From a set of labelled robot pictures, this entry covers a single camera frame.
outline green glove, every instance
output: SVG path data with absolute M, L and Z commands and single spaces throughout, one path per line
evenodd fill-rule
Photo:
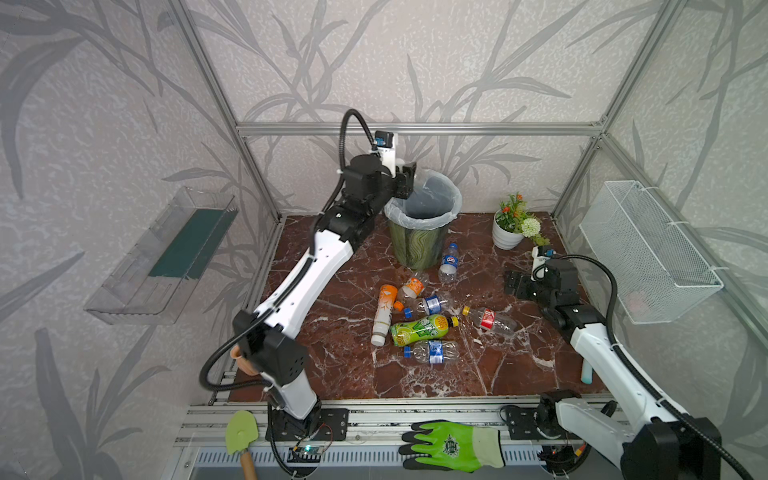
M 461 423 L 432 420 L 411 425 L 402 435 L 407 445 L 400 455 L 428 453 L 428 457 L 409 458 L 402 463 L 408 470 L 462 470 L 474 472 L 483 465 L 501 468 L 502 433 L 492 427 L 471 427 Z

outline mesh basket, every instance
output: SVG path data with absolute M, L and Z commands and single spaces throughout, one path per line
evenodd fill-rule
M 710 264 L 637 181 L 605 182 L 579 228 L 616 276 L 618 299 L 632 323 L 671 322 L 723 288 Z

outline wooden handle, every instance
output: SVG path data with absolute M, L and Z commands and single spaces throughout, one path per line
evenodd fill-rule
M 256 467 L 253 466 L 253 459 L 247 450 L 240 456 L 240 464 L 243 466 L 243 477 L 245 480 L 257 480 Z

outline trash can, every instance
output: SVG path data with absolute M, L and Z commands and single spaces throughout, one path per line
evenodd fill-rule
M 384 206 L 397 261 L 413 270 L 426 270 L 440 261 L 448 225 L 462 209 L 462 194 L 448 177 L 419 170 L 413 193 L 392 198 Z

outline brown marble table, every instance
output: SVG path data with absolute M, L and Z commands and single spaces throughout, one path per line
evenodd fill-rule
M 548 214 L 542 233 L 553 248 L 564 247 Z M 451 223 L 449 241 L 459 248 L 458 281 L 448 287 L 454 299 L 471 306 L 507 312 L 523 325 L 512 339 L 481 332 L 461 319 L 443 339 L 458 343 L 458 361 L 430 366 L 406 359 L 391 337 L 383 347 L 371 345 L 372 318 L 379 288 L 399 287 L 409 270 L 392 254 L 386 219 L 331 279 L 310 309 L 297 340 L 312 357 L 306 367 L 310 384 L 321 399 L 375 399 L 436 396 L 528 395 L 552 389 L 581 393 L 605 391 L 594 376 L 591 385 L 581 382 L 581 357 L 543 319 L 532 302 L 503 293 L 505 270 L 530 271 L 533 247 L 528 239 L 513 250 L 499 250 L 491 239 L 492 214 L 461 214 Z M 266 299 L 296 264 L 307 246 L 310 217 L 288 217 L 264 292 Z M 437 268 L 427 270 L 431 295 L 445 289 L 438 283 Z M 392 313 L 392 321 L 404 321 Z M 249 379 L 242 372 L 236 381 Z M 232 391 L 231 402 L 262 399 L 260 387 Z

